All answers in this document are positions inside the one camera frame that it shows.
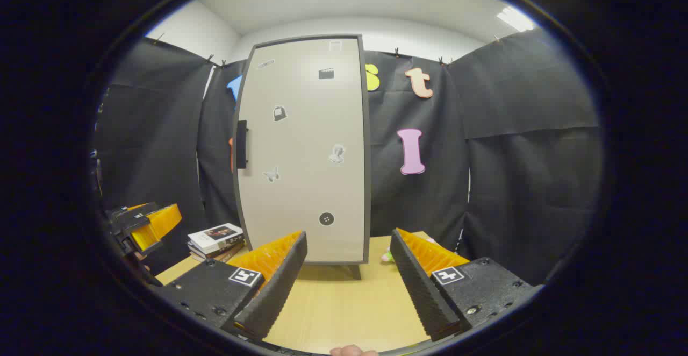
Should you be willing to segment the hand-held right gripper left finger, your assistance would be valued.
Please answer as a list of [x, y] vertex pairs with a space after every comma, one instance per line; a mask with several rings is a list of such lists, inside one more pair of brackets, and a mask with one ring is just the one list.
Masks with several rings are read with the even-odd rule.
[[203, 324], [261, 340], [282, 312], [306, 256], [307, 235], [297, 231], [227, 263], [205, 260], [155, 292]]

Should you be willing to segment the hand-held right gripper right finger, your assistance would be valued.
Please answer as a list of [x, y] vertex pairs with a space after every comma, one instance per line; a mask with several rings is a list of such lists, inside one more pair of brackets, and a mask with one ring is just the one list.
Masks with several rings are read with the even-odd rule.
[[402, 229], [391, 234], [390, 251], [433, 341], [490, 324], [540, 290], [494, 259], [470, 261]]

